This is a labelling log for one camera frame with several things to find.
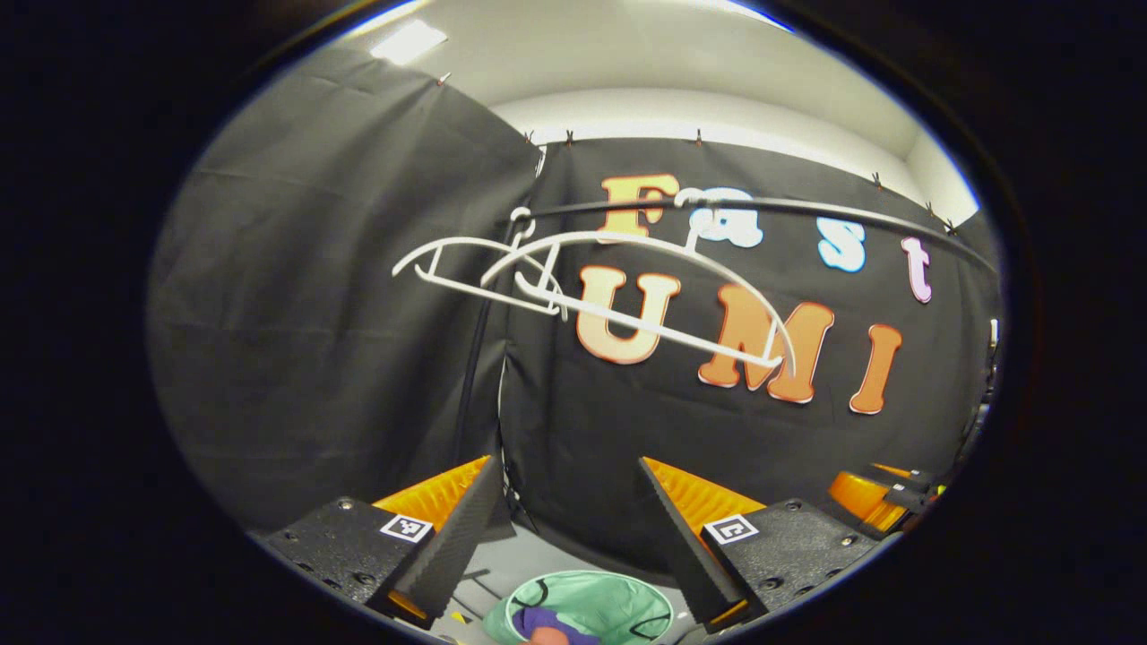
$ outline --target orange letter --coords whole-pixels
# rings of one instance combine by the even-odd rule
[[[849,409],[861,414],[875,414],[884,409],[884,386],[888,384],[888,373],[892,371],[892,356],[904,342],[904,336],[888,325],[868,327],[868,337],[872,339],[868,370],[865,371],[860,391],[849,399]]]
[[[717,297],[725,304],[725,322],[721,326],[720,340],[717,342],[746,353],[757,356],[764,353],[772,319],[760,301],[740,285],[725,285]],[[825,334],[834,320],[833,311],[822,304],[813,302],[798,304],[785,321],[785,329],[793,339],[793,349],[796,350],[796,376],[790,376],[788,373],[788,357],[773,370],[746,365],[744,381],[749,389],[759,388],[760,383],[779,368],[780,374],[768,382],[770,396],[793,403],[812,401],[812,375],[817,371]],[[770,358],[778,356],[785,356],[785,343],[779,337],[773,339]],[[741,381],[741,373],[736,371],[735,364],[734,358],[715,353],[712,360],[697,370],[697,378],[711,386],[731,388]]]
[[[601,182],[601,187],[609,193],[610,202],[632,202],[637,200],[661,200],[666,195],[676,195],[681,189],[677,178],[672,174],[645,174],[640,177],[610,177]],[[661,219],[662,209],[642,209],[646,219],[655,224]],[[638,224],[637,209],[623,209],[606,211],[606,224],[598,231],[610,231],[614,233],[627,233],[630,235],[649,236],[649,228]]]
[[[614,293],[625,283],[625,273],[609,266],[590,265],[582,269],[582,282],[585,283],[582,292],[584,302],[612,309]],[[642,273],[638,277],[638,288],[645,294],[641,320],[661,325],[665,320],[669,298],[681,292],[681,281],[672,275]],[[598,358],[632,365],[653,355],[661,334],[639,331],[622,340],[609,332],[608,320],[580,311],[577,314],[577,337],[582,341],[582,347]]]

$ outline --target purple fabric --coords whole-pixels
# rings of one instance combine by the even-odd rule
[[[596,636],[586,636],[557,620],[557,614],[545,607],[526,607],[514,614],[514,627],[518,634],[524,634],[526,639],[530,638],[535,629],[552,627],[561,630],[565,638],[570,639],[570,645],[599,645],[601,643]]]

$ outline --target letter s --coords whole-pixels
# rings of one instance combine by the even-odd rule
[[[825,236],[817,244],[825,264],[849,273],[864,267],[864,226],[855,222],[818,217],[817,228]]]

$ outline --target green laundry basket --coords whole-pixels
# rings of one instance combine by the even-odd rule
[[[525,607],[545,607],[557,620],[601,645],[649,645],[673,623],[673,607],[655,586],[609,572],[560,572],[538,576],[502,598],[486,614],[482,627],[501,645],[518,645],[514,614]]]

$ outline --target white ceiling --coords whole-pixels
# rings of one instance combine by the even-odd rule
[[[833,55],[774,26],[682,0],[431,0],[344,44],[369,49],[411,17],[448,40],[407,67],[487,107],[591,88],[677,88],[789,108],[897,157],[920,126]]]

